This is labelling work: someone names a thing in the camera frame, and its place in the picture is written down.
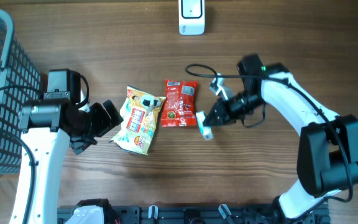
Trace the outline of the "yellow wet wipes pack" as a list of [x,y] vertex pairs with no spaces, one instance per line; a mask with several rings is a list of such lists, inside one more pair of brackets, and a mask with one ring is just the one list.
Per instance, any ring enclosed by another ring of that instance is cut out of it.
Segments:
[[111,142],[125,151],[146,156],[165,100],[164,96],[154,96],[128,86],[126,100],[119,111],[123,118],[121,129],[111,138]]

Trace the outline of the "red snack bag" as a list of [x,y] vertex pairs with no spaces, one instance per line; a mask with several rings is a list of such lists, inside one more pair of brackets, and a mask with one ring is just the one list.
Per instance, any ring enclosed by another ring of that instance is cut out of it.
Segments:
[[162,127],[196,126],[195,93],[197,81],[165,80]]

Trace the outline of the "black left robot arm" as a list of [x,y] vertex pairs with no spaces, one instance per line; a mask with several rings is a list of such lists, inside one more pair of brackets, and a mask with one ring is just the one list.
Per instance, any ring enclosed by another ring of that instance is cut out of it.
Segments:
[[20,113],[22,161],[11,223],[57,223],[63,159],[82,153],[122,123],[109,100],[88,105],[86,78],[67,68],[50,70],[46,92]]

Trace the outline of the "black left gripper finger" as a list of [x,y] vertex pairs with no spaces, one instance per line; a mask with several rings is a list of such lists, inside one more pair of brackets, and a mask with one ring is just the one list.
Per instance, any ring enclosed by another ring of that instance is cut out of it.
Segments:
[[81,154],[91,145],[97,145],[97,141],[94,138],[81,138],[70,140],[69,147],[73,150],[76,155]]
[[103,106],[107,111],[108,115],[110,116],[109,126],[111,128],[120,125],[124,121],[122,116],[120,115],[120,112],[117,110],[111,100],[106,100],[103,103]]

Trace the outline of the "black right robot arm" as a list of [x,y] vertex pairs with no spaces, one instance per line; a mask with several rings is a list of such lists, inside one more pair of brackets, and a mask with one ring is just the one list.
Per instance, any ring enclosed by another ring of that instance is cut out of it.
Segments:
[[269,223],[318,222],[328,200],[347,191],[351,200],[358,184],[358,119],[341,116],[315,100],[281,63],[264,65],[256,54],[237,64],[244,90],[233,94],[225,76],[210,69],[210,90],[217,102],[203,118],[204,127],[244,121],[256,108],[273,106],[299,135],[297,181],[262,208],[246,207],[247,220]]

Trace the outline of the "green packet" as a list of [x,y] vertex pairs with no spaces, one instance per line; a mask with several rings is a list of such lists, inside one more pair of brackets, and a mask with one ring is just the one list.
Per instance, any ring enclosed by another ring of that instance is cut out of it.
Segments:
[[205,112],[204,111],[196,112],[196,119],[202,137],[205,140],[212,140],[213,139],[212,129],[209,126],[203,124],[203,122],[206,119]]

